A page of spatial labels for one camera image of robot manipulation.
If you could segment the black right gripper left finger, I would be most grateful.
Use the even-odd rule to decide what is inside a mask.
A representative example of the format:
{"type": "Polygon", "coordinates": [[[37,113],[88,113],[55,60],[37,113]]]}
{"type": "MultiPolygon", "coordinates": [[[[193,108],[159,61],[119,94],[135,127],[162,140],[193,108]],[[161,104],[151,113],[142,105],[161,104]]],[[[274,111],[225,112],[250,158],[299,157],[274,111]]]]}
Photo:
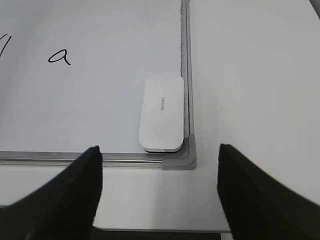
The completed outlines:
{"type": "Polygon", "coordinates": [[[103,188],[102,154],[88,148],[52,180],[0,211],[2,240],[88,240],[103,188]]]}

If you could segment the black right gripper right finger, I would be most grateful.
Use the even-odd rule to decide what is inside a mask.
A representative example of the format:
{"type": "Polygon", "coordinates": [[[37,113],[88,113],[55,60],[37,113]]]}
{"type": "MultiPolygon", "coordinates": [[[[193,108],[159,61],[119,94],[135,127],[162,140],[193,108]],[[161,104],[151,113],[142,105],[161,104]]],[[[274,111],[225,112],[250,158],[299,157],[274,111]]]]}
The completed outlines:
{"type": "Polygon", "coordinates": [[[320,238],[320,206],[268,175],[230,144],[219,147],[217,192],[235,240],[320,238]]]}

